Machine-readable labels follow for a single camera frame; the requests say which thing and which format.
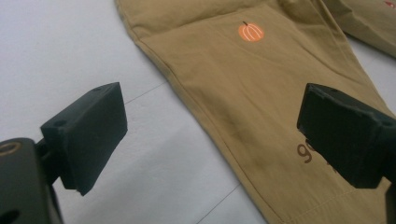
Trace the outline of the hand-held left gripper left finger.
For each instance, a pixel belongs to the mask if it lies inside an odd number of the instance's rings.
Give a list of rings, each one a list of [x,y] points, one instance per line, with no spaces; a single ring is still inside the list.
[[[87,194],[127,133],[120,84],[88,91],[40,127],[38,151],[50,183]]]

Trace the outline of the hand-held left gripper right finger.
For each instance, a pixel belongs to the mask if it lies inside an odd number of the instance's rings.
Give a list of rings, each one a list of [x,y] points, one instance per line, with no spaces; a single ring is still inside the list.
[[[298,130],[350,185],[396,184],[396,119],[330,87],[305,87]]]

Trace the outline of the tan pants with pumpkin print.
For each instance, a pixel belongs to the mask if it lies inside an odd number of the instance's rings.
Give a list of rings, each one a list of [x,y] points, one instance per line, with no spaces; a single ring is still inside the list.
[[[353,188],[296,127],[309,82],[386,109],[323,0],[116,3],[268,224],[386,223],[388,182]]]

